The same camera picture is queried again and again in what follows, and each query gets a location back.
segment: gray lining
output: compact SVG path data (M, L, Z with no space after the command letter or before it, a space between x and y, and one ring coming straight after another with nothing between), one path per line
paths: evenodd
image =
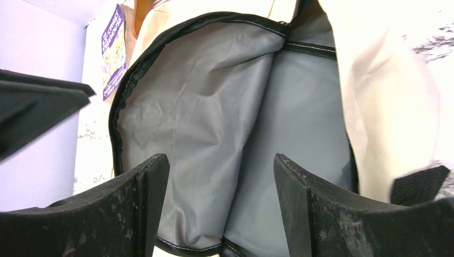
M220 243L241 152L283 43L257 26L207 25L166 45L138 81L117 124L124 170L168 155L159 237L194 249Z
M290 40L333 46L318 14ZM349 188L336 62L280 51L283 43L256 25L207 25L167 44L126 100L117 122L123 169L155 153L169 158L163 241L202 251L225 236L247 256L289 256L278 152Z

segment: poster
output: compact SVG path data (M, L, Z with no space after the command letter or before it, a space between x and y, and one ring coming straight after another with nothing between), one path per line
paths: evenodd
M123 10L117 4L101 37L103 101L118 88L127 68L124 20Z

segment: black padded strap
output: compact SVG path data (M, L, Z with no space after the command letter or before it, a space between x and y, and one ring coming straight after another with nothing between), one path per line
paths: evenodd
M396 179L391 189L391 203L412 206L434 200L448 174L448 168L439 166Z

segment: black zipper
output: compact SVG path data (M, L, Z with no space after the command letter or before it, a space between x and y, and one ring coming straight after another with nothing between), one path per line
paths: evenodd
M336 60L336 49L334 47L287 40L282 49Z
M350 138L348 135L347 135L347 141L349 142L349 152L350 152L350 180L351 180L350 190L353 193L359 194L358 168L356 166L356 159L354 157L352 143L350 142Z
M117 123L119 111L125 107L125 101L132 88L126 88L127 84L131 80L132 76L135 74L136 69L142 64L142 62L149 58L151 55L157 51L162 50L162 48L169 42L178 39L190 32L193 32L205 25L212 24L215 22L250 22L251 24L260 25L263 29L268 31L279 33L280 36L285 36L289 31L289 24L286 22L275 22L264 17L256 16L253 14L238 14L235 12L212 12L206 13L201 16L195 17L193 19L187 20L183 23L180 23L172 28L161 33L156 39L151 43L151 45L140 55L140 57L134 62L131 67L123 75L120 84L117 88L117 93L113 98L112 107L109 113L109 134L110 141L112 145L113 153L113 169L115 176L119 176L122 171L122 161L121 161L121 137L117 130Z

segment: light purple wall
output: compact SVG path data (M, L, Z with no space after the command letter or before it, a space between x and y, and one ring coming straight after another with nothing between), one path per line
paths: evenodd
M22 0L0 1L0 69L80 82L86 30ZM71 196L78 115L0 163L0 211Z
M43 10L55 14L63 19L70 20L82 27L95 17L106 3L115 3L113 0L24 0Z

